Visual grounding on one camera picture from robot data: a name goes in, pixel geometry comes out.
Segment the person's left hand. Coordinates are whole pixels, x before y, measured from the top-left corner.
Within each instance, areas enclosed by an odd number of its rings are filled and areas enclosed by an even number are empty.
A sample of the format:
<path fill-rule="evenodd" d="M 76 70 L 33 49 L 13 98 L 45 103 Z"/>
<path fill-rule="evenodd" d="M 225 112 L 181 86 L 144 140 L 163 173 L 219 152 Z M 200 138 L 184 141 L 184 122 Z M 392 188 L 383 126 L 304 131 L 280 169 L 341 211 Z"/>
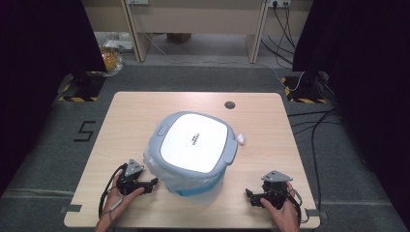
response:
<path fill-rule="evenodd" d="M 116 182 L 120 176 L 119 172 L 113 180 L 113 189 L 108 193 L 108 196 L 103 206 L 102 215 L 99 225 L 110 226 L 120 215 L 122 215 L 131 205 L 133 200 L 143 193 L 144 188 L 138 188 L 128 195 L 123 195 L 116 187 Z"/>

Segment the white flat packet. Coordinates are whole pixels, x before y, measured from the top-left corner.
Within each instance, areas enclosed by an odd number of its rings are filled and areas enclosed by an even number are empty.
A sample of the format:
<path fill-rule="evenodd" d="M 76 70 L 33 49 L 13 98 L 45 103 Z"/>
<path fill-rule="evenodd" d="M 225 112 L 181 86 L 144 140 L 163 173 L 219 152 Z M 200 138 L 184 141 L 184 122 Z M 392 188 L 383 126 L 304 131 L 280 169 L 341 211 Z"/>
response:
<path fill-rule="evenodd" d="M 105 47 L 117 48 L 119 50 L 132 50 L 132 42 L 118 41 L 118 40 L 107 40 L 104 43 Z"/>

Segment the person's right hand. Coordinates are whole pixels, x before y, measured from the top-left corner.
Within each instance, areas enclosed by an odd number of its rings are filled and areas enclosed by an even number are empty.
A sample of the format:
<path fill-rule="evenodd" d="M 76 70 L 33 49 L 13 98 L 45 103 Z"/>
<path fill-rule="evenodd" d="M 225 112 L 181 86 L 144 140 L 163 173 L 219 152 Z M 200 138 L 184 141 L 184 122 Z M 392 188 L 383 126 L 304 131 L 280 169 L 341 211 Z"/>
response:
<path fill-rule="evenodd" d="M 300 232 L 298 213 L 294 204 L 286 199 L 280 210 L 276 209 L 267 199 L 261 198 L 261 204 L 270 213 L 272 225 L 280 232 Z"/>

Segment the clear plastic trash bag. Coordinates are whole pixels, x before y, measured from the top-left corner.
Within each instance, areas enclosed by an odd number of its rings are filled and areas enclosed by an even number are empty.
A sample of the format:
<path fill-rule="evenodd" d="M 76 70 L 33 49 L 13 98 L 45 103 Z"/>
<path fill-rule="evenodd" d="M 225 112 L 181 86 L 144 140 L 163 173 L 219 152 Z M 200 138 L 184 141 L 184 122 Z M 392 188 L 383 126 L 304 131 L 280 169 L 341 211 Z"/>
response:
<path fill-rule="evenodd" d="M 150 172 L 159 178 L 167 190 L 176 196 L 197 204 L 211 204 L 220 195 L 225 171 L 215 177 L 188 177 L 167 170 L 154 160 L 149 148 L 143 154 L 143 162 Z"/>

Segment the white wall socket with plugs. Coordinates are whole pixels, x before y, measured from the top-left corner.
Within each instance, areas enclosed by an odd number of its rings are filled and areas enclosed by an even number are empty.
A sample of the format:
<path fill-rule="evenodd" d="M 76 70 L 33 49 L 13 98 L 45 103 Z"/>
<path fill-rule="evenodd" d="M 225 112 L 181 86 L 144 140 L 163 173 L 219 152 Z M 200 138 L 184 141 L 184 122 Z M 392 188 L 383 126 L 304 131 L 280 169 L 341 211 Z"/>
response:
<path fill-rule="evenodd" d="M 291 0 L 268 0 L 268 7 L 274 9 L 285 9 L 289 7 Z"/>

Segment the plastic bag with yellow contents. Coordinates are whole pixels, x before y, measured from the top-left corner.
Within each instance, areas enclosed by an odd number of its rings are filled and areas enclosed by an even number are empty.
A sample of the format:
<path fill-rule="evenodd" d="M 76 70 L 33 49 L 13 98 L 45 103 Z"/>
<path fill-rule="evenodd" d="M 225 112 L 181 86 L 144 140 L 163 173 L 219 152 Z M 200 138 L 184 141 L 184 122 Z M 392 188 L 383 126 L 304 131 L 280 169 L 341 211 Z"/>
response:
<path fill-rule="evenodd" d="M 106 68 L 106 72 L 104 73 L 105 76 L 116 75 L 123 69 L 123 57 L 116 48 L 101 46 L 101 54 Z"/>

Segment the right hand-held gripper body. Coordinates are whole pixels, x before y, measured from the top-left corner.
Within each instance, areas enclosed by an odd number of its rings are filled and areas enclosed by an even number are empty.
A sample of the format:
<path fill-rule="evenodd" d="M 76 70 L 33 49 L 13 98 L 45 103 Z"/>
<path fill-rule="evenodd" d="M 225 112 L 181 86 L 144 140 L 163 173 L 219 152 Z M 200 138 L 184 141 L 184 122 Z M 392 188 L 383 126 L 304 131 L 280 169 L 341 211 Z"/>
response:
<path fill-rule="evenodd" d="M 288 190 L 287 183 L 292 178 L 276 170 L 265 174 L 261 180 L 264 194 L 262 199 L 270 202 L 272 206 L 280 210 L 286 200 L 291 200 L 291 194 Z"/>

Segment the beige wooden desk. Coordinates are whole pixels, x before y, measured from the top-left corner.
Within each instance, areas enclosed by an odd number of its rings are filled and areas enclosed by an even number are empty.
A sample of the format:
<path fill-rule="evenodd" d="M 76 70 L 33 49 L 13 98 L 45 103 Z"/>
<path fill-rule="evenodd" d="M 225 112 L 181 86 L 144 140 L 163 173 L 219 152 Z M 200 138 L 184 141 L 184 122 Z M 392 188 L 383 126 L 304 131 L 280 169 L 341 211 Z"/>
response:
<path fill-rule="evenodd" d="M 257 60 L 264 35 L 278 36 L 285 24 L 302 34 L 313 0 L 291 0 L 289 7 L 268 7 L 268 0 L 81 0 L 92 29 L 128 32 L 138 62 L 146 59 L 155 33 L 233 34 L 245 37 L 248 58 Z"/>

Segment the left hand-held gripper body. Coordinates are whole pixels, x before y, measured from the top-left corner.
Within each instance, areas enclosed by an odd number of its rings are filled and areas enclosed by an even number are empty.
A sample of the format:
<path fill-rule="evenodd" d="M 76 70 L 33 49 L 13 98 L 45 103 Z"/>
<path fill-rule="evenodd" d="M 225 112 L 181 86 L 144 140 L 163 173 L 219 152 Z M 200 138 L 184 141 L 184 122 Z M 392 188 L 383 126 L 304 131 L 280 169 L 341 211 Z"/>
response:
<path fill-rule="evenodd" d="M 139 182 L 138 178 L 142 174 L 144 166 L 140 165 L 134 159 L 130 159 L 122 168 L 122 172 L 116 181 L 116 188 L 123 195 L 128 195 L 139 188 L 145 188 L 145 182 Z"/>

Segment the black stand base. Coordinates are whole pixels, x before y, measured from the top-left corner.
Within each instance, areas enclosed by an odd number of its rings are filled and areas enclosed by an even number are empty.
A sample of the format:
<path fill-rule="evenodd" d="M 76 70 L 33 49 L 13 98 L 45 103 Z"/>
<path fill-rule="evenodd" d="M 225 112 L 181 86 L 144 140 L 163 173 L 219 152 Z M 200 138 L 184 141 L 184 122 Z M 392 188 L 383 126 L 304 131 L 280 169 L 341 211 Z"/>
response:
<path fill-rule="evenodd" d="M 94 102 L 100 93 L 105 78 L 91 72 L 78 72 L 73 75 L 73 96 L 86 102 Z"/>
<path fill-rule="evenodd" d="M 315 78 L 304 78 L 304 73 L 281 79 L 285 96 L 290 102 L 325 103 Z"/>

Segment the white and blue-grey trash can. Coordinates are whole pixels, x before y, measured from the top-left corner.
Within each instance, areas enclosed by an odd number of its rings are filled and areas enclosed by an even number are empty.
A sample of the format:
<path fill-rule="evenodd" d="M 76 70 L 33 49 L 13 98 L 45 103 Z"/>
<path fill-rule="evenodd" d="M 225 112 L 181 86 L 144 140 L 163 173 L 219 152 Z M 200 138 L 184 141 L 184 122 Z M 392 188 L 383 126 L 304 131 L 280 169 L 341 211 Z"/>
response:
<path fill-rule="evenodd" d="M 211 178 L 233 163 L 238 143 L 233 129 L 223 120 L 183 111 L 158 124 L 147 148 L 167 170 L 188 177 Z"/>

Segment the black curtain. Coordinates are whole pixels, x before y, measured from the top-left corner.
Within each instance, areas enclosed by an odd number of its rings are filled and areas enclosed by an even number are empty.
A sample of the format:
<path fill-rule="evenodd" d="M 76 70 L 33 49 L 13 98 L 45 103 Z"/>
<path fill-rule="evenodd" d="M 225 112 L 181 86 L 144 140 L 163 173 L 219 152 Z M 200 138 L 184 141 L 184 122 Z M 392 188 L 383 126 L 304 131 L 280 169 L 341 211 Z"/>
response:
<path fill-rule="evenodd" d="M 38 139 L 63 77 L 104 70 L 81 0 L 0 0 L 0 195 Z"/>
<path fill-rule="evenodd" d="M 312 0 L 293 68 L 338 108 L 410 232 L 410 0 Z"/>

